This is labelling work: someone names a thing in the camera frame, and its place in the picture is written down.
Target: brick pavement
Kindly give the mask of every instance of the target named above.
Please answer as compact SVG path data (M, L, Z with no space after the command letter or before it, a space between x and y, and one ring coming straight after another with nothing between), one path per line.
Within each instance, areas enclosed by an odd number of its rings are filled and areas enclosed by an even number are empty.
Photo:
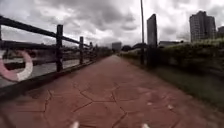
M0 128L224 128L224 115L111 56L1 104Z

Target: grass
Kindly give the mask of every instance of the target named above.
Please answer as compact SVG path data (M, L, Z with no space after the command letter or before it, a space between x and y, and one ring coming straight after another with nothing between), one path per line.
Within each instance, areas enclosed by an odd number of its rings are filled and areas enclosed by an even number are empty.
M134 65L149 71L183 90L193 97L209 103L224 112L224 80L211 75L196 75L171 67L158 67L153 70L139 64L138 60L127 59Z

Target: life ring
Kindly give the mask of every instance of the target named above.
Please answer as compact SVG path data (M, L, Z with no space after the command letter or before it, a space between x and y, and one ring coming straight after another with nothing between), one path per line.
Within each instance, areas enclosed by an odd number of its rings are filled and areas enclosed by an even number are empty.
M26 63L25 69L19 73L16 73L14 71L9 71L5 67L3 62L3 55L5 53L5 50L0 50L0 75L3 78L13 82L20 82L20 81L26 80L33 72L33 62L29 54L25 51L17 51L17 52L23 56Z

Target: railing post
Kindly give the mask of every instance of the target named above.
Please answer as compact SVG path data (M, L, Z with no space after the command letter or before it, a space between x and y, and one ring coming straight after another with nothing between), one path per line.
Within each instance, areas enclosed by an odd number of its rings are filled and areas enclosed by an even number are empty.
M62 36L63 36L63 25L57 26L57 35L56 35L56 66L57 72L63 70L63 60L62 60Z
M90 49L89 50L90 51L89 52L89 60L93 61L93 43L92 42L89 43L89 49Z
M79 64L82 65L83 64L83 42L84 42L84 39L83 37L81 36L80 37L80 44L79 44Z
M2 18L2 16L0 15L0 41L2 41L2 23L1 23L1 18Z

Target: sky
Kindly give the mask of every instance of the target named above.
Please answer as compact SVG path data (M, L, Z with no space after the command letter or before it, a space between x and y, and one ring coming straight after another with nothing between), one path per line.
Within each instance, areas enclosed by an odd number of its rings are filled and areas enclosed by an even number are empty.
M216 27L224 25L223 0L143 0L146 20L157 16L158 40L190 40L189 17L199 10L214 16ZM141 42L140 0L0 0L0 14L23 23L56 32L85 43L109 46L112 42ZM5 40L53 44L46 36L2 27Z

